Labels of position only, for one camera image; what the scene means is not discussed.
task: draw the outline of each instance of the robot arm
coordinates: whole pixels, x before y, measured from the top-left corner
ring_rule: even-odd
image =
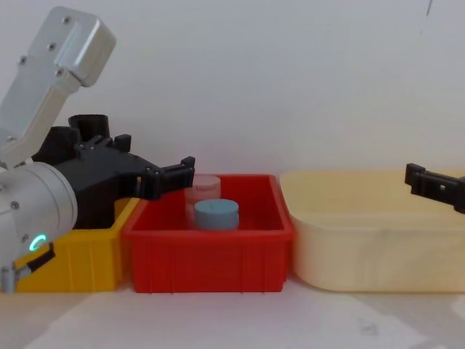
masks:
[[[69,95],[92,86],[116,39],[96,16],[55,7],[18,63],[0,105],[0,162],[12,168],[42,145]]]
[[[427,171],[417,164],[407,164],[405,183],[413,195],[452,205],[465,214],[465,177],[454,178]]]
[[[105,127],[94,127],[95,119],[70,120],[67,132],[79,142],[68,143],[66,161],[24,164],[37,155],[68,96],[96,82],[115,43],[98,17],[56,7],[20,59],[0,105],[0,165],[7,169],[0,173],[4,291],[13,292],[16,280],[54,257],[52,242],[76,224],[85,226],[98,209],[119,198],[156,200],[192,185],[194,158],[157,167],[130,154],[131,136],[112,139]],[[15,260],[43,244],[48,252],[15,270]]]

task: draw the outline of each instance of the blue lid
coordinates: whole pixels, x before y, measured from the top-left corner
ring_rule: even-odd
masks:
[[[232,214],[239,211],[237,202],[224,198],[199,201],[194,207],[197,212],[204,214]]]

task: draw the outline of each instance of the red plastic container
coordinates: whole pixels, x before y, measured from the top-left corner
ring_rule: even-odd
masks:
[[[141,201],[123,229],[140,293],[279,292],[294,228],[268,175],[220,175],[222,198],[239,203],[237,230],[191,230],[182,191]]]

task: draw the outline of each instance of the beige bin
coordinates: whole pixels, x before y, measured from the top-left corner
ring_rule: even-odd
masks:
[[[294,271],[308,284],[465,292],[465,214],[411,195],[404,171],[289,172],[280,183],[297,229]]]

